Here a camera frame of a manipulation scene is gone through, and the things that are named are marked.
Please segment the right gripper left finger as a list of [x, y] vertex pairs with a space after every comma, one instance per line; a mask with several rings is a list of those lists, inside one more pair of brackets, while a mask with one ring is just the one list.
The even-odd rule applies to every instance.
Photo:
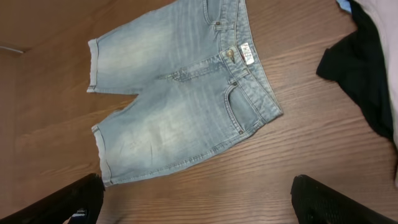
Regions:
[[98, 174], [88, 174], [51, 195], [1, 219], [10, 224], [95, 224], [105, 187]]

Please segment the beige pink shorts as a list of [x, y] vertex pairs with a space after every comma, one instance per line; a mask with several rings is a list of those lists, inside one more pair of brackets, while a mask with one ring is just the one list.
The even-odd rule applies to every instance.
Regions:
[[397, 0], [357, 0], [379, 32], [384, 54], [393, 119], [393, 140], [397, 146]]

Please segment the light blue denim shorts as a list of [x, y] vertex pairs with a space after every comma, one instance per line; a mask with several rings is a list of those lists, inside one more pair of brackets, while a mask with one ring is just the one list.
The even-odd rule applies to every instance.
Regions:
[[199, 164], [282, 114], [244, 0], [175, 1], [88, 46], [88, 92], [135, 96], [92, 127], [105, 186]]

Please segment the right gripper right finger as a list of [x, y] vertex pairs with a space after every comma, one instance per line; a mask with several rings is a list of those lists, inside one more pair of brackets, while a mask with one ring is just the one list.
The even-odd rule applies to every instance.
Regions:
[[307, 175], [294, 178], [290, 194], [300, 224], [397, 224]]

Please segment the black garment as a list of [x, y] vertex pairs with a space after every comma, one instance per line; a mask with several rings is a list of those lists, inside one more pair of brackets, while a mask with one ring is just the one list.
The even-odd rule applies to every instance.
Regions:
[[387, 72], [379, 32], [357, 1], [338, 1], [356, 31], [325, 50], [317, 75], [337, 82], [361, 108], [370, 127], [394, 143]]

